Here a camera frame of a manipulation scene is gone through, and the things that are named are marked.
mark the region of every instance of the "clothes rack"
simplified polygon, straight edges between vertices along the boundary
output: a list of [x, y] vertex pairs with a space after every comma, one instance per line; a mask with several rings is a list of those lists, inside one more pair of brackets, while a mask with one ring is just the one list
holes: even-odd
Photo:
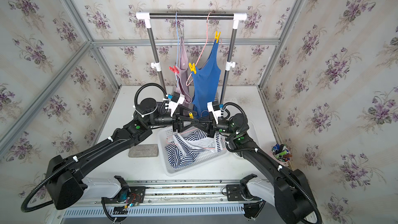
[[[177, 19], [206, 20], [207, 16], [208, 16], [208, 13], [178, 13]], [[164, 84], [163, 74], [162, 74], [162, 67], [159, 62], [158, 52], [156, 50], [155, 38], [153, 36], [152, 25], [151, 25], [150, 20], [151, 19], [176, 19], [176, 14], [168, 13], [168, 12], [167, 13], [137, 12], [136, 17], [138, 20], [145, 21], [145, 26], [148, 31], [148, 36], [149, 36], [150, 44], [152, 47], [152, 52], [153, 52], [153, 55], [155, 58], [155, 62], [151, 63], [151, 67], [156, 68], [156, 71], [158, 72], [158, 75], [159, 75], [160, 85], [166, 89], [166, 86]], [[224, 80], [222, 82], [222, 91], [221, 91], [221, 97], [219, 100], [220, 104], [222, 104], [224, 101], [229, 71], [232, 67], [235, 67], [235, 62], [231, 62], [231, 60], [232, 60], [232, 52], [233, 52], [234, 45], [235, 45], [236, 31], [238, 30], [238, 24], [239, 24], [239, 21], [245, 21], [246, 18], [247, 18], [246, 13], [212, 13], [209, 16], [210, 20], [233, 20], [231, 42], [229, 44], [228, 58], [227, 58], [227, 62], [225, 65]]]

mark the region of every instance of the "yellow clothespin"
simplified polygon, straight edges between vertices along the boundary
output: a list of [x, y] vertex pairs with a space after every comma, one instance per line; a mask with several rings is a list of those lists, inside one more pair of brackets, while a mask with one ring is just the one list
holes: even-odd
[[194, 74], [196, 74], [196, 67], [195, 67], [195, 63], [189, 63], [189, 68], [191, 69], [191, 72], [193, 71]]
[[216, 31], [216, 36], [214, 37], [214, 39], [217, 40], [216, 43], [218, 43], [218, 40], [220, 39], [220, 34], [221, 34], [221, 31], [218, 33], [218, 36], [217, 36], [217, 31]]

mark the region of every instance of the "white tabletop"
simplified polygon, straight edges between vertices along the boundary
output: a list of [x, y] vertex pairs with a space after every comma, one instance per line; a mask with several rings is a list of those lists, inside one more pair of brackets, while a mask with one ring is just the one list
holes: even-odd
[[[123, 86], [108, 117], [108, 120], [99, 137], [99, 142], [109, 137], [116, 128], [131, 121], [134, 112], [134, 96], [139, 86]], [[167, 92], [172, 92], [172, 87], [166, 87]], [[138, 98], [140, 102], [144, 98], [154, 98], [162, 101], [162, 92], [156, 87], [145, 88]], [[245, 111], [249, 120], [254, 123], [259, 146], [270, 149], [275, 144], [266, 112], [261, 103], [260, 95], [255, 86], [228, 86], [224, 102], [235, 102]], [[231, 115], [238, 113], [234, 107], [228, 107]], [[157, 144], [157, 133], [160, 129], [153, 130], [153, 134], [141, 144]], [[249, 161], [228, 153], [211, 163], [194, 168], [187, 172], [169, 177], [165, 174], [160, 157], [128, 157], [129, 150], [125, 150], [112, 157], [102, 165], [90, 172], [88, 177], [107, 178], [115, 175], [122, 176], [126, 180], [227, 180], [242, 179], [254, 173], [260, 178], [265, 178]]]

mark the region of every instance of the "red clothespin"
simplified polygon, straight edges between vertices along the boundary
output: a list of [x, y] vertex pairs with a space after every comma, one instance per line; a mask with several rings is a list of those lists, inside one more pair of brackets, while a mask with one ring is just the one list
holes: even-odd
[[178, 68], [177, 68], [176, 66], [169, 67], [169, 69], [170, 69], [173, 73], [180, 73], [180, 71], [178, 70]]

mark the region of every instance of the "blue tank top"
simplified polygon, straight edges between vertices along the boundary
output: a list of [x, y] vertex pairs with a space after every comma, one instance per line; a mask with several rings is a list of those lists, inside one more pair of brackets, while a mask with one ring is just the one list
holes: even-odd
[[196, 69], [196, 74], [192, 72], [195, 94], [193, 96], [193, 110], [201, 116], [204, 110], [207, 110], [207, 102], [213, 102], [216, 97], [218, 80], [221, 70], [217, 66], [218, 43], [214, 41], [213, 48], [206, 63], [201, 69]]

